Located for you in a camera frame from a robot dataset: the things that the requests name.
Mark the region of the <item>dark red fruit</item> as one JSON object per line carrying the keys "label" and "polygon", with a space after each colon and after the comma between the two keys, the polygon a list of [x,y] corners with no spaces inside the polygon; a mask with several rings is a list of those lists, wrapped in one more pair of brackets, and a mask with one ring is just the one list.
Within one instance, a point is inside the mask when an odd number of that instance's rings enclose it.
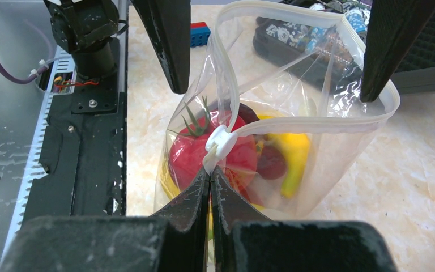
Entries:
{"label": "dark red fruit", "polygon": [[286,172],[283,154],[275,146],[264,146],[258,159],[257,173],[265,180],[276,180]]}

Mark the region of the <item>clear zip top bag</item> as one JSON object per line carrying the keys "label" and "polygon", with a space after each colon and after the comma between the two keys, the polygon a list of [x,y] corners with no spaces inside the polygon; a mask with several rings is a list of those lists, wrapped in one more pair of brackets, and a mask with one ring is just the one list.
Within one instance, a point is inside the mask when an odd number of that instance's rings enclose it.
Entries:
{"label": "clear zip top bag", "polygon": [[[238,1],[219,12],[208,39],[199,75],[177,106],[167,129],[180,130],[185,106],[199,114],[201,98],[220,112],[230,110],[245,125],[239,137],[258,140],[267,133],[305,133],[310,150],[304,176],[291,199],[281,196],[283,177],[265,180],[258,173],[242,195],[266,216],[308,215],[355,162],[377,131],[397,110],[400,98],[387,83],[373,102],[360,100],[363,67],[349,53],[338,27],[368,29],[370,6],[358,1],[303,4]],[[154,208],[169,203],[161,184],[168,149],[167,129],[156,180]]]}

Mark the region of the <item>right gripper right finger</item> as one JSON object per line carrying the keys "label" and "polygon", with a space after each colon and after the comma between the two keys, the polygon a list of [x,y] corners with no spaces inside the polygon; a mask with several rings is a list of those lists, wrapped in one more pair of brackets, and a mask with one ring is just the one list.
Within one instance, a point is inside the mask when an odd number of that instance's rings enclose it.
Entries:
{"label": "right gripper right finger", "polygon": [[360,221],[272,220],[215,168],[211,178],[217,271],[396,271],[382,235]]}

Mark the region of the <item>yellow banana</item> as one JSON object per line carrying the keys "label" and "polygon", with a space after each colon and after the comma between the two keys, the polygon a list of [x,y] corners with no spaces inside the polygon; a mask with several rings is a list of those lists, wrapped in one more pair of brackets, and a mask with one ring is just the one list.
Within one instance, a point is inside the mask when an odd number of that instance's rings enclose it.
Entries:
{"label": "yellow banana", "polygon": [[280,187],[282,197],[291,199],[304,176],[310,150],[310,139],[305,133],[267,133],[258,140],[261,151],[264,146],[275,146],[284,156],[287,172]]}

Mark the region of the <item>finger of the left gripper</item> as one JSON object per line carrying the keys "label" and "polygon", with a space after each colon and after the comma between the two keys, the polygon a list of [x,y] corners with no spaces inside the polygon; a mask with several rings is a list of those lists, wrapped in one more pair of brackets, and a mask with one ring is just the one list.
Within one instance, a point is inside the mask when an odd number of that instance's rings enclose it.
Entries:
{"label": "finger of the left gripper", "polygon": [[131,1],[150,38],[171,91],[184,94],[190,76],[190,0]]}
{"label": "finger of the left gripper", "polygon": [[435,13],[435,0],[374,1],[370,13],[360,100],[375,101]]}

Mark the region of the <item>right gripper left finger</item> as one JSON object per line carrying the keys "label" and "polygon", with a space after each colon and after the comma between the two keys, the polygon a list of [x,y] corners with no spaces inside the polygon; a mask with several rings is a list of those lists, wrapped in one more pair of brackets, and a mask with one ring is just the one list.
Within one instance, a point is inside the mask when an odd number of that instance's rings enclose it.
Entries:
{"label": "right gripper left finger", "polygon": [[206,271],[210,177],[147,217],[42,216],[24,224],[0,271]]}

